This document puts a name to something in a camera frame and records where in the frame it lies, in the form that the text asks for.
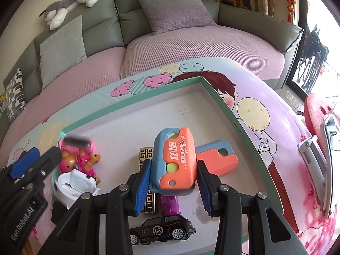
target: car wheel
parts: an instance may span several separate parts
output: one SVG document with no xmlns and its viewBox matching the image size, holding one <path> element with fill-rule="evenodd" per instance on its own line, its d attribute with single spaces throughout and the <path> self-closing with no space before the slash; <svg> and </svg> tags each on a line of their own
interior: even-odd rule
<svg viewBox="0 0 340 255">
<path fill-rule="evenodd" d="M 184 239 L 184 237 L 186 236 L 186 233 L 183 228 L 175 227 L 171 230 L 170 235 L 174 240 L 180 241 Z"/>
<path fill-rule="evenodd" d="M 140 243 L 140 238 L 136 233 L 130 234 L 130 242 L 132 245 L 138 245 Z"/>
</svg>

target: glass door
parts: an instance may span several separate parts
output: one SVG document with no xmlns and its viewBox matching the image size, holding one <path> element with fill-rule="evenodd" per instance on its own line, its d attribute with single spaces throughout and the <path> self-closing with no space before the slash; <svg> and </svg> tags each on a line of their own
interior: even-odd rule
<svg viewBox="0 0 340 255">
<path fill-rule="evenodd" d="M 307 0 L 300 18 L 305 32 L 287 85 L 302 100 L 317 93 L 333 101 L 340 92 L 340 27 L 322 0 Z"/>
</svg>

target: cartoon printed tablecloth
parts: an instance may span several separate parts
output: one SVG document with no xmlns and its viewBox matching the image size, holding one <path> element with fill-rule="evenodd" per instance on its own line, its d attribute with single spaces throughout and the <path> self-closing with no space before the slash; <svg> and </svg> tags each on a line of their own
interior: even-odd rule
<svg viewBox="0 0 340 255">
<path fill-rule="evenodd" d="M 57 143 L 59 132 L 75 121 L 110 104 L 173 81 L 203 76 L 220 94 L 248 133 L 265 162 L 281 197 L 284 217 L 298 234 L 309 254 L 323 255 L 335 230 L 336 211 L 325 220 L 310 174 L 297 145 L 310 136 L 293 110 L 263 81 L 227 58 L 204 57 L 151 69 L 94 91 L 73 102 L 23 137 L 10 153 L 9 163 L 23 150 L 41 153 Z M 51 201 L 51 179 L 44 194 Z M 53 224 L 46 210 L 36 226 L 36 237 L 44 242 Z"/>
</svg>

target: purple and gray pillow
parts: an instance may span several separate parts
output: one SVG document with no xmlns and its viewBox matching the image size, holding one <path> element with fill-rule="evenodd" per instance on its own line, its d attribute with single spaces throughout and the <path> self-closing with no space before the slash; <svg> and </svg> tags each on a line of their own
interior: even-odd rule
<svg viewBox="0 0 340 255">
<path fill-rule="evenodd" d="M 138 0 L 155 35 L 190 27 L 217 26 L 201 0 Z"/>
</svg>

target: black toy car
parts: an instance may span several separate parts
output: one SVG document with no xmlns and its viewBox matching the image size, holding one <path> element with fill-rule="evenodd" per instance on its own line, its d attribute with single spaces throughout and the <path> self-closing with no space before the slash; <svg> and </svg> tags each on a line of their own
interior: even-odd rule
<svg viewBox="0 0 340 255">
<path fill-rule="evenodd" d="M 148 219 L 142 226 L 131 228 L 130 240 L 132 245 L 149 245 L 155 241 L 187 240 L 194 233 L 191 221 L 176 214 Z"/>
</svg>

